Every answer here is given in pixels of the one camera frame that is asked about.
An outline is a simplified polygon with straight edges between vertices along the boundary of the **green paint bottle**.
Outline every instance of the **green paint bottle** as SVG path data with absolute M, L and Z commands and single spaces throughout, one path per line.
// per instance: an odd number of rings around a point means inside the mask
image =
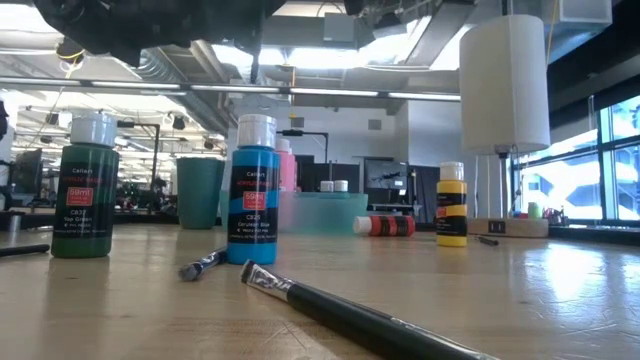
M 51 254 L 91 258 L 111 251 L 119 155 L 118 122 L 103 114 L 73 120 L 62 150 Z

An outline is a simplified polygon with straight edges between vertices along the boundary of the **window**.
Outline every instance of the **window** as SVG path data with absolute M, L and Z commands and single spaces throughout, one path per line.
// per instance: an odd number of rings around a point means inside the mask
M 640 96 L 603 109 L 600 116 L 604 142 L 640 135 Z
M 581 134 L 520 157 L 514 169 L 522 201 L 516 205 L 524 210 L 537 202 L 584 223 L 640 227 L 640 96 L 590 119 L 598 120 L 596 129 L 576 122 L 556 135 Z
M 612 198 L 610 215 L 620 220 L 640 220 L 640 146 L 605 152 L 605 163 L 612 153 L 615 154 L 615 167 L 605 169 L 611 172 L 614 185 L 607 189 Z
M 602 219 L 598 155 L 553 161 L 522 169 L 523 204 L 564 209 L 572 219 Z

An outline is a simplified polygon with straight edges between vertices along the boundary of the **bottle label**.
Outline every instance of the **bottle label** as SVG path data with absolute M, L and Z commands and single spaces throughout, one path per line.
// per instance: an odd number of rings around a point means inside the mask
M 407 216 L 371 216 L 370 236 L 408 236 L 410 218 Z
M 117 171 L 117 166 L 101 163 L 60 165 L 54 236 L 73 239 L 111 236 Z
M 436 234 L 467 236 L 467 194 L 439 193 Z
M 228 241 L 274 243 L 278 234 L 279 169 L 234 166 L 229 193 Z

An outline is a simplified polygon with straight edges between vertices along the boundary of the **translucent container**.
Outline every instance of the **translucent container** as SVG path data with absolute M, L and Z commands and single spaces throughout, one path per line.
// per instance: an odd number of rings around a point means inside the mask
M 356 216 L 366 216 L 368 195 L 281 192 L 278 231 L 292 234 L 352 235 Z M 227 228 L 229 193 L 220 194 L 222 226 Z

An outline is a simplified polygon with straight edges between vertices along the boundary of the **wooden table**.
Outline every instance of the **wooden table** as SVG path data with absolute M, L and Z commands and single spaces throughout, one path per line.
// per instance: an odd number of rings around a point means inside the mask
M 503 240 L 280 238 L 282 275 L 503 359 L 638 359 L 640 248 Z M 2 235 L 0 246 L 50 241 Z M 118 226 L 111 256 L 0 259 L 2 359 L 371 359 L 222 266 L 181 283 L 179 265 L 225 235 Z

